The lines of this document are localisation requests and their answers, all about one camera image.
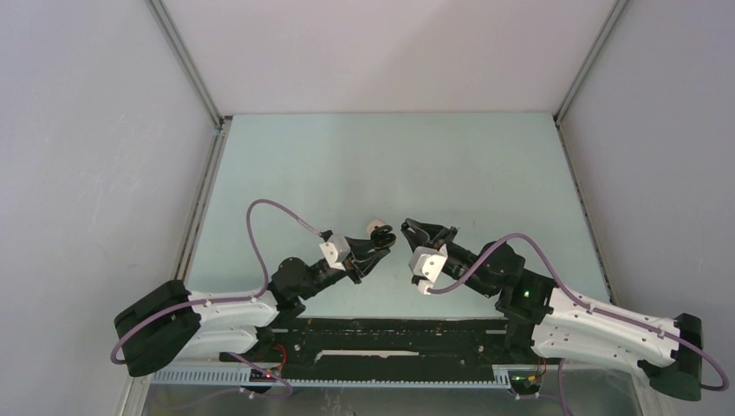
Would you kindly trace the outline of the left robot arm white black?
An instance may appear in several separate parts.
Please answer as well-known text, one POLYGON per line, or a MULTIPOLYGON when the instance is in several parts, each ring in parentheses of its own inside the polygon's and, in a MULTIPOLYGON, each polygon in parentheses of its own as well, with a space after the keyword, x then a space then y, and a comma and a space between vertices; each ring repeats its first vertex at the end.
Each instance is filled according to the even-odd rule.
POLYGON ((322 259, 307 264, 288 257, 261 289, 205 293, 171 280, 140 298, 114 318, 119 336, 111 353, 132 377, 153 374, 181 359, 221 353, 247 354, 254 361, 270 357, 273 324, 289 322, 304 301, 343 279, 359 284, 395 244, 391 227, 367 239, 322 233, 322 259))

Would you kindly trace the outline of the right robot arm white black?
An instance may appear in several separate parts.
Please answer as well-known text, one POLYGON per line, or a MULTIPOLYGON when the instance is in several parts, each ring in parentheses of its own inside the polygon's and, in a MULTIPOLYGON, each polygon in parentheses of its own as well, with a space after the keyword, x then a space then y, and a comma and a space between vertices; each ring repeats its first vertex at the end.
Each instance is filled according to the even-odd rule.
POLYGON ((495 299, 507 319, 504 351, 516 362, 582 361, 632 374, 658 393, 699 401, 703 391, 702 322, 643 315, 599 302, 525 267, 506 242, 490 242, 480 254, 455 244, 455 227, 408 218, 401 232, 413 256, 412 282, 423 295, 439 295, 440 275, 495 299))

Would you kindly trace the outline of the black earbud charging case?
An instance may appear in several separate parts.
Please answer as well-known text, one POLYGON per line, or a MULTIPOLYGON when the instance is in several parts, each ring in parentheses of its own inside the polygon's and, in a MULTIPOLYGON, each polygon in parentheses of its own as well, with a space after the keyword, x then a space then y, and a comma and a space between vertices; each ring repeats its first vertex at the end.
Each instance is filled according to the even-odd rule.
POLYGON ((370 240, 375 250, 388 250, 396 242, 393 227, 387 224, 375 226, 370 232, 370 240))

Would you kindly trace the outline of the pink earbud charging case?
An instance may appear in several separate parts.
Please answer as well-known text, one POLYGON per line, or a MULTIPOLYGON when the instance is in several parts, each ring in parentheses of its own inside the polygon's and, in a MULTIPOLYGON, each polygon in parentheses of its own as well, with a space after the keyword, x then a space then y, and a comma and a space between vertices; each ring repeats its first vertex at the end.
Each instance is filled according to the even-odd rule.
POLYGON ((379 228, 381 228, 381 227, 383 227, 383 226, 385 226, 385 225, 386 225, 386 224, 385 224, 385 223, 384 223, 384 222, 383 222, 382 220, 379 220, 379 219, 374 219, 374 220, 372 220, 372 221, 371 221, 371 222, 370 222, 370 223, 369 223, 369 224, 367 225, 367 233, 368 233, 368 234, 371 234, 371 233, 372 233, 373 231, 375 231, 375 230, 377 230, 377 229, 379 229, 379 228))

